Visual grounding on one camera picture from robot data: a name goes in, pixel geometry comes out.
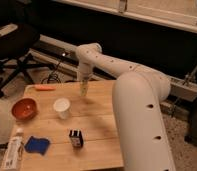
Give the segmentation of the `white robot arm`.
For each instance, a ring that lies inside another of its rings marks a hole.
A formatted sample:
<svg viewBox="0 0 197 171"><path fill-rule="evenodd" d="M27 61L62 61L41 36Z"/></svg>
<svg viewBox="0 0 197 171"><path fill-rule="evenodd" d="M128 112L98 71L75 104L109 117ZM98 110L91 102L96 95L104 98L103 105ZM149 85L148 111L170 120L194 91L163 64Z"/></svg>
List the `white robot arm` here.
<svg viewBox="0 0 197 171"><path fill-rule="evenodd" d="M95 67L116 78L112 89L125 171L176 171L160 103L171 90L164 73L102 53L97 43L80 45L77 77L82 93Z"/></svg>

